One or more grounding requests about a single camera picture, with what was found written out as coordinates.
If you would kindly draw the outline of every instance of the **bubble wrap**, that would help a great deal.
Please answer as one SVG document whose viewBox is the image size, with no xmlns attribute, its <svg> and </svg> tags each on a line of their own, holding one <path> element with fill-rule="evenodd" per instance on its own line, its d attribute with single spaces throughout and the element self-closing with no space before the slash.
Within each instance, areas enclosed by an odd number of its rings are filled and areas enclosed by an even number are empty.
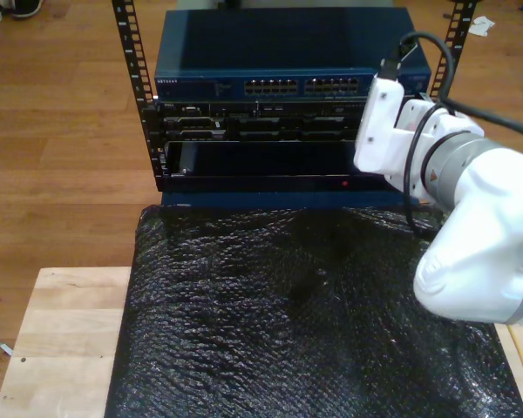
<svg viewBox="0 0 523 418">
<path fill-rule="evenodd" d="M 393 212 L 152 206 L 107 417 L 523 417 L 493 326 L 424 310 Z"/>
</svg>

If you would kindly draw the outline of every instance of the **wooden floor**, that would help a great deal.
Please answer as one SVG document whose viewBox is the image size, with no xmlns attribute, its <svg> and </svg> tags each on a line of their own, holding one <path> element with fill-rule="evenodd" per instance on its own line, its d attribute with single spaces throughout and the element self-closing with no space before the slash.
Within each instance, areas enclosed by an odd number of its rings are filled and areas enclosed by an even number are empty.
<svg viewBox="0 0 523 418">
<path fill-rule="evenodd" d="M 137 1 L 154 68 L 170 0 Z M 443 37 L 452 3 L 403 0 L 415 25 Z M 485 0 L 496 22 L 470 36 L 454 98 L 523 121 L 523 13 Z M 426 45 L 431 66 L 438 54 Z M 486 125 L 523 151 L 523 138 Z M 108 0 L 47 0 L 0 24 L 0 341 L 15 345 L 39 268 L 130 266 L 140 211 L 159 203 Z M 0 352 L 0 386 L 8 357 Z"/>
</svg>

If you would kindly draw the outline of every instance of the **white paper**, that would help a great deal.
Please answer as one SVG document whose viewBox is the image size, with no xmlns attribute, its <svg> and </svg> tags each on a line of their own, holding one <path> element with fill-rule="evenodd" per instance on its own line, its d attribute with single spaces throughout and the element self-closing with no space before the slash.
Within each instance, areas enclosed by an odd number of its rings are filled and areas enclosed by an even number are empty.
<svg viewBox="0 0 523 418">
<path fill-rule="evenodd" d="M 478 35 L 479 37 L 487 37 L 488 30 L 492 28 L 496 23 L 490 20 L 486 16 L 477 17 L 472 21 L 472 25 L 469 28 L 469 33 Z"/>
</svg>

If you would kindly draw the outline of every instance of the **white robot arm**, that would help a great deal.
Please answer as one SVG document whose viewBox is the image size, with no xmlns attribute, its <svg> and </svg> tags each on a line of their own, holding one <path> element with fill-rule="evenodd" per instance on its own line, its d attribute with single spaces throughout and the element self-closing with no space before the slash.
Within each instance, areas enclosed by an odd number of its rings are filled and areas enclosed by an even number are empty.
<svg viewBox="0 0 523 418">
<path fill-rule="evenodd" d="M 374 79 L 357 134 L 356 167 L 398 190 L 415 129 L 433 106 Z M 523 154 L 484 138 L 467 116 L 438 110 L 414 151 L 411 196 L 452 211 L 418 264 L 414 291 L 435 314 L 523 323 Z"/>
</svg>

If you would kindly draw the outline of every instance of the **wooden table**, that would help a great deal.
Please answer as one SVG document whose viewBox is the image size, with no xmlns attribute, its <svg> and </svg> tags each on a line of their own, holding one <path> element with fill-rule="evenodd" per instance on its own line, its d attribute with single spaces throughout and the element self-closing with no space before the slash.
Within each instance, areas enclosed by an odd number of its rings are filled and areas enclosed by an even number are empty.
<svg viewBox="0 0 523 418">
<path fill-rule="evenodd" d="M 99 418 L 105 413 L 130 267 L 45 268 L 0 392 L 0 418 Z M 523 367 L 499 337 L 523 398 Z M 515 327 L 523 349 L 523 327 Z"/>
</svg>

